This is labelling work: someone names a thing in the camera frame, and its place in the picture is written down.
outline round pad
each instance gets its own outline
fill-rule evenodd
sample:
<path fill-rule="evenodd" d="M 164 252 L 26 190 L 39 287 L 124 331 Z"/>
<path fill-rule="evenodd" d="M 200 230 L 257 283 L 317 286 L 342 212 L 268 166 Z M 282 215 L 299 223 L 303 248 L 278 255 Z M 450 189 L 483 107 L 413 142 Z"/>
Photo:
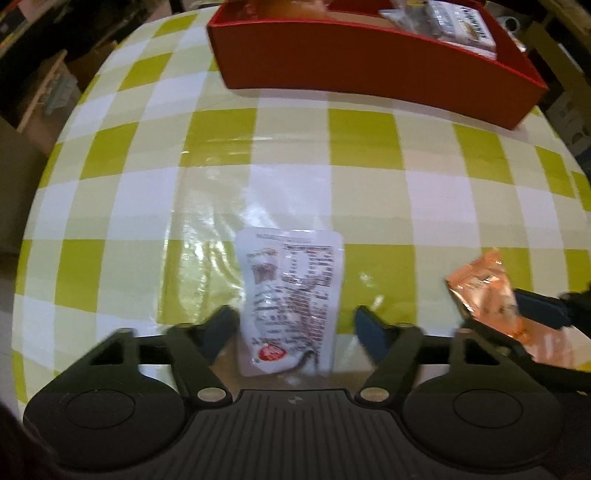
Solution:
<path fill-rule="evenodd" d="M 442 459 L 469 468 L 519 468 L 546 455 L 562 427 L 554 396 L 529 387 L 496 375 L 444 375 L 413 390 L 402 416 Z"/>
<path fill-rule="evenodd" d="M 104 383 L 104 390 L 72 384 L 65 392 L 41 391 L 27 405 L 24 420 L 56 451 L 61 466 L 132 466 L 166 448 L 183 428 L 183 399 L 168 385 L 140 374 Z"/>
<path fill-rule="evenodd" d="M 521 403 L 498 390 L 470 390 L 456 397 L 453 408 L 458 417 L 475 427 L 501 429 L 521 418 Z"/>
<path fill-rule="evenodd" d="M 114 390 L 94 390 L 78 395 L 66 407 L 66 416 L 85 429 L 108 429 L 132 416 L 134 401 Z"/>

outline yellow-green checkered pattern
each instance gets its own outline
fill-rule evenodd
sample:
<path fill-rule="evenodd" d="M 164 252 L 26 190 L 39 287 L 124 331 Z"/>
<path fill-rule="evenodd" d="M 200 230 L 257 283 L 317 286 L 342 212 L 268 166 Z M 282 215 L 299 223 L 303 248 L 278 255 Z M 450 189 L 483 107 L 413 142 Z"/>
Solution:
<path fill-rule="evenodd" d="M 61 133 L 20 258 L 21 406 L 118 327 L 152 334 L 239 305 L 245 226 L 343 235 L 341 372 L 366 362 L 351 354 L 355 306 L 449 333 L 443 277 L 487 248 L 516 287 L 585 287 L 591 190 L 539 111 L 507 131 L 398 100 L 230 91 L 213 11 L 134 32 Z"/>

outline white snack packet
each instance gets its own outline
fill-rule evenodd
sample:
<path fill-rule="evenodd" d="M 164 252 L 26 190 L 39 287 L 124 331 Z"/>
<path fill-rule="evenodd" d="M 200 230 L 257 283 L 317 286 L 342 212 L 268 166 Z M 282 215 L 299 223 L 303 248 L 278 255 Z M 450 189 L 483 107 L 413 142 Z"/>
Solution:
<path fill-rule="evenodd" d="M 496 52 L 496 43 L 478 10 L 463 5 L 428 0 L 427 14 L 436 38 Z"/>
<path fill-rule="evenodd" d="M 244 278 L 238 362 L 242 375 L 273 374 L 313 355 L 333 362 L 343 239 L 337 232 L 245 228 L 236 236 Z"/>

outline red box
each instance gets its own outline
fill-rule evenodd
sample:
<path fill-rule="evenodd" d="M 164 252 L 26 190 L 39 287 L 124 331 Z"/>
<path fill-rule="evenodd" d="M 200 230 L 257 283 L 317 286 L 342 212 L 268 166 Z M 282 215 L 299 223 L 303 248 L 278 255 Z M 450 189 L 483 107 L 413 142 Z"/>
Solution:
<path fill-rule="evenodd" d="M 207 31 L 231 89 L 361 93 L 423 103 L 514 128 L 547 86 L 509 35 L 477 2 L 497 60 L 392 28 L 326 20 L 241 20 L 242 2 L 222 4 Z M 389 0 L 335 0 L 333 12 L 371 15 Z"/>

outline red logo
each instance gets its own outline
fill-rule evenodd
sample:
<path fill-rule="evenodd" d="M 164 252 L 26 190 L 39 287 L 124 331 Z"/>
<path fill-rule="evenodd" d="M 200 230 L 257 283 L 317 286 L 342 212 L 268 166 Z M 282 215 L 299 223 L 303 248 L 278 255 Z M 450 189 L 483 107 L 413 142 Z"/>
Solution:
<path fill-rule="evenodd" d="M 259 350 L 259 358 L 265 362 L 273 362 L 285 357 L 287 352 L 276 345 L 267 344 Z"/>

